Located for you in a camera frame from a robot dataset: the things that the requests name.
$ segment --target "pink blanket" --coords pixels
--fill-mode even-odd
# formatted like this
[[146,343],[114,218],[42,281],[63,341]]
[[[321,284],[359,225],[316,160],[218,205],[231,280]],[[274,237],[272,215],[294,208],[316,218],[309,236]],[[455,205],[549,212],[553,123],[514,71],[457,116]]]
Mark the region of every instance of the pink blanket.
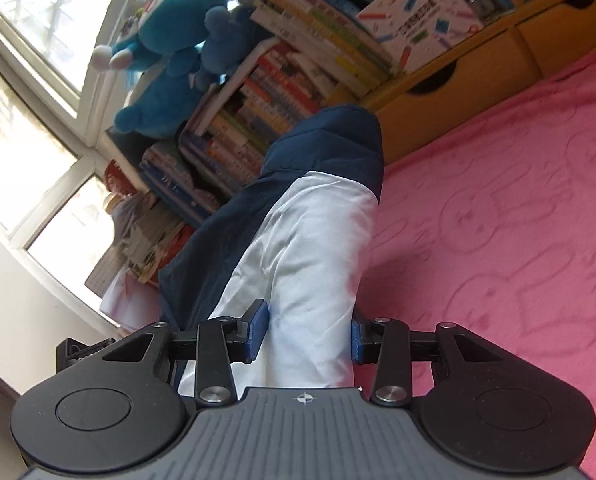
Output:
[[[462,324],[596,410],[596,52],[387,168],[358,305]],[[428,365],[414,383],[431,387]]]

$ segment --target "silver screw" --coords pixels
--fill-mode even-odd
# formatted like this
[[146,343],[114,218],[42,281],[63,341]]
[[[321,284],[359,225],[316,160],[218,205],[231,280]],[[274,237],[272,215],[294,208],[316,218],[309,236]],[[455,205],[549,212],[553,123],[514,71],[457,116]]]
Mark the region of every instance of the silver screw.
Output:
[[383,386],[376,390],[376,397],[382,402],[402,402],[407,396],[407,391],[401,386]]
[[231,392],[224,386],[207,386],[200,392],[200,398],[204,402],[210,402],[212,404],[220,404],[229,399]]

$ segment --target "wooden cabinet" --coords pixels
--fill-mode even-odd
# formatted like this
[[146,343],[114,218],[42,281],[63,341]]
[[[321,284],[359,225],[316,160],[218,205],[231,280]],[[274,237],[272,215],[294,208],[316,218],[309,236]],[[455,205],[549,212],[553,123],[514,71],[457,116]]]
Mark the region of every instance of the wooden cabinet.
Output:
[[385,163],[417,150],[538,79],[532,60],[511,32],[498,35],[454,63],[376,112]]
[[596,46],[596,0],[569,0],[518,25],[547,77]]

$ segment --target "wooden shelf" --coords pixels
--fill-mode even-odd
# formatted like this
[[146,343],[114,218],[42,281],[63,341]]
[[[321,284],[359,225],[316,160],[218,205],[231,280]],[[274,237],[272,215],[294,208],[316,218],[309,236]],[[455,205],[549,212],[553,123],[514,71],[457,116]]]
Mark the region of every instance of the wooden shelf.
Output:
[[[393,101],[398,95],[408,91],[421,81],[433,75],[435,72],[481,46],[483,43],[491,40],[499,34],[515,29],[518,23],[524,22],[544,10],[547,10],[556,4],[561,3],[564,0],[532,0],[524,6],[518,7],[513,12],[505,14],[485,27],[481,32],[472,36],[471,38],[463,41],[451,50],[447,51],[446,54],[437,57],[432,62],[428,63],[420,70],[414,73],[402,74],[389,82],[381,85],[379,88],[364,97],[360,104],[372,112],[378,111],[389,102]],[[353,99],[349,98],[348,92],[345,93],[342,90],[336,91],[330,99],[331,104],[338,104],[340,102],[350,102]]]

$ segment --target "window pane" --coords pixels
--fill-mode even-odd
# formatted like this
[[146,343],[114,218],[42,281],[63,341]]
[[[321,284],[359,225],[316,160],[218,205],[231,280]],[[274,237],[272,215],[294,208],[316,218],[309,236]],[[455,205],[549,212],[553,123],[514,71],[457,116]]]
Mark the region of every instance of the window pane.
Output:
[[0,222],[10,230],[76,162],[0,76]]
[[102,181],[90,178],[29,248],[56,280],[96,310],[100,298],[85,280],[114,238],[114,223],[103,207],[107,195]]
[[77,91],[111,0],[0,0],[0,13]]

